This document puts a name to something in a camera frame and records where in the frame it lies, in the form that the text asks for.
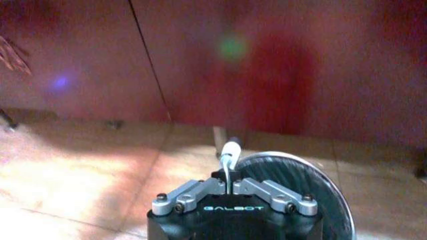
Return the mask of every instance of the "black bolt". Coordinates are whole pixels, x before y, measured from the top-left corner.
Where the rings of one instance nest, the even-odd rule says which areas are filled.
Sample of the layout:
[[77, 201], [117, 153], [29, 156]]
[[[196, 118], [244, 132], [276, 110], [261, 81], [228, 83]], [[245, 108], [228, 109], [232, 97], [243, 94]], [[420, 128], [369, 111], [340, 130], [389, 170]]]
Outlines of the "black bolt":
[[313, 195], [305, 194], [304, 196], [301, 196], [301, 200], [307, 201], [307, 202], [311, 202], [313, 200]]
[[181, 203], [176, 203], [175, 207], [173, 207], [173, 211], [177, 213], [177, 214], [181, 214], [184, 212], [184, 205]]
[[295, 213], [296, 211], [296, 206], [293, 203], [288, 203], [284, 207], [284, 212], [288, 213], [288, 214], [292, 214]]
[[158, 202], [164, 202], [168, 200], [168, 195], [165, 193], [158, 193], [156, 199]]

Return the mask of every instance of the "metal bracket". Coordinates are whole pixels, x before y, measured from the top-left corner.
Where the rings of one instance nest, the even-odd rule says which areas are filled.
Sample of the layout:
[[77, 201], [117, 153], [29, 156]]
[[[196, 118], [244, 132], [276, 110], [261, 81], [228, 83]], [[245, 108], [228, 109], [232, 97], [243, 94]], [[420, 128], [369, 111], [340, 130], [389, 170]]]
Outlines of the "metal bracket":
[[260, 183], [248, 177], [241, 181], [235, 181], [232, 193], [235, 195], [256, 195], [269, 204], [275, 211], [281, 213], [297, 211], [305, 216], [317, 214], [316, 200], [304, 200], [300, 194], [271, 180], [265, 180]]
[[196, 209], [197, 202], [208, 195], [223, 195], [225, 193], [225, 183], [216, 178], [205, 181], [189, 180], [184, 185], [167, 194], [165, 199], [152, 201], [152, 213], [157, 216], [169, 214], [173, 207], [179, 213], [185, 213]]

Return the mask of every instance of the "chair leg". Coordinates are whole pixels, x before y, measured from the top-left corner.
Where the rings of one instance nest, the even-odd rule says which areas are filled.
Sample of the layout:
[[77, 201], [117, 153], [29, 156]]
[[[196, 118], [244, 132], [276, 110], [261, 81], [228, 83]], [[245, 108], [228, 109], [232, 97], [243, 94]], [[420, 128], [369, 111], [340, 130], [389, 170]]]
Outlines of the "chair leg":
[[228, 140], [225, 128], [219, 126], [213, 127], [213, 140], [215, 140], [215, 148], [216, 148], [216, 157], [219, 158], [221, 155], [223, 147]]
[[423, 152], [421, 156], [421, 167], [415, 171], [415, 177], [424, 183], [427, 184], [427, 149]]
[[16, 128], [18, 127], [18, 124], [13, 121], [10, 116], [6, 114], [6, 112], [0, 108], [0, 117], [5, 120], [6, 122], [6, 128], [8, 130], [14, 131]]

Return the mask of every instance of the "tile grout line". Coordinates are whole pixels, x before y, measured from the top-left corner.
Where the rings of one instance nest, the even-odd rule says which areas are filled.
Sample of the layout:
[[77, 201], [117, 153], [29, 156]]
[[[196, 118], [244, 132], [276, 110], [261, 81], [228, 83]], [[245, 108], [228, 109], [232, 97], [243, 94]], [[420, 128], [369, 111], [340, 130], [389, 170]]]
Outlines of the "tile grout line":
[[129, 205], [129, 207], [128, 207], [128, 209], [126, 209], [126, 213], [125, 213], [125, 215], [124, 215], [124, 218], [122, 218], [122, 220], [121, 220], [121, 222], [120, 222], [120, 224], [118, 224], [118, 226], [117, 226], [117, 229], [114, 230], [116, 232], [120, 231], [120, 232], [128, 233], [128, 232], [125, 232], [125, 231], [121, 231], [121, 229], [122, 229], [122, 227], [124, 227], [124, 225], [125, 225], [125, 223], [126, 223], [128, 217], [129, 217], [129, 215], [130, 215], [130, 213], [132, 213], [132, 209], [133, 209], [134, 204], [136, 204], [136, 202], [137, 202], [137, 200], [138, 200], [140, 194], [141, 194], [141, 192], [142, 192], [144, 184], [145, 184], [149, 176], [152, 175], [152, 169], [153, 169], [153, 167], [154, 167], [154, 165], [156, 165], [156, 162], [157, 162], [157, 160], [158, 160], [158, 158], [160, 158], [162, 146], [164, 146], [168, 138], [171, 137], [172, 129], [173, 129], [173, 128], [172, 128], [171, 124], [169, 124], [169, 130], [168, 130], [168, 132], [165, 133], [164, 140], [162, 140], [162, 142], [161, 142], [161, 144], [160, 144], [157, 155], [154, 156], [153, 161], [152, 161], [152, 163], [150, 163], [150, 165], [149, 165], [149, 168], [148, 168], [148, 174], [146, 174], [146, 176], [142, 178], [142, 180], [140, 181], [138, 191], [137, 191], [137, 193], [134, 194], [134, 197], [133, 197], [132, 202], [130, 202], [130, 205]]
[[48, 213], [48, 212], [37, 211], [34, 209], [28, 209], [28, 208], [24, 208], [24, 207], [18, 207], [18, 209], [24, 210], [26, 212], [30, 212], [30, 213], [36, 213], [36, 214], [40, 214], [40, 215], [44, 215], [44, 216], [49, 216], [49, 217], [56, 218], [56, 219], [66, 220], [66, 221], [70, 221], [70, 222], [74, 222], [74, 223], [78, 223], [78, 224], [82, 224], [82, 225], [89, 225], [92, 227], [108, 230], [110, 232], [116, 232], [117, 231], [113, 228], [109, 228], [106, 226], [101, 226], [101, 225], [97, 225], [97, 224], [93, 224], [93, 223], [89, 223], [89, 222], [85, 222], [85, 221], [80, 221], [80, 220], [76, 220], [76, 219], [72, 219], [72, 218], [68, 218], [68, 217], [62, 217], [62, 216], [54, 215], [54, 214]]

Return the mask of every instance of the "screw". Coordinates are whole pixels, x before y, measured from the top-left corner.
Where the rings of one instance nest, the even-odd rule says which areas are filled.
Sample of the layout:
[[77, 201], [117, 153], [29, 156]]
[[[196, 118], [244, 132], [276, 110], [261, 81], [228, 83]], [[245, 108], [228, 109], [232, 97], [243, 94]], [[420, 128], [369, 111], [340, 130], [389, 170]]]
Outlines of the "screw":
[[293, 203], [288, 203], [284, 207], [284, 212], [288, 213], [288, 214], [292, 214], [295, 213], [296, 211], [296, 206]]
[[275, 196], [275, 198], [279, 199], [279, 200], [284, 200], [284, 199], [285, 199], [285, 196], [277, 195], [277, 196]]
[[311, 194], [304, 194], [304, 196], [301, 196], [301, 200], [303, 201], [307, 201], [307, 202], [311, 202], [313, 200], [313, 195]]
[[177, 214], [181, 214], [184, 212], [184, 205], [181, 203], [176, 203], [175, 207], [173, 207], [173, 211], [177, 213]]
[[180, 197], [181, 200], [188, 200], [191, 198], [192, 198], [192, 196], [189, 196], [189, 195], [184, 195], [184, 196]]
[[156, 199], [158, 202], [164, 202], [168, 200], [168, 195], [165, 193], [158, 193]]

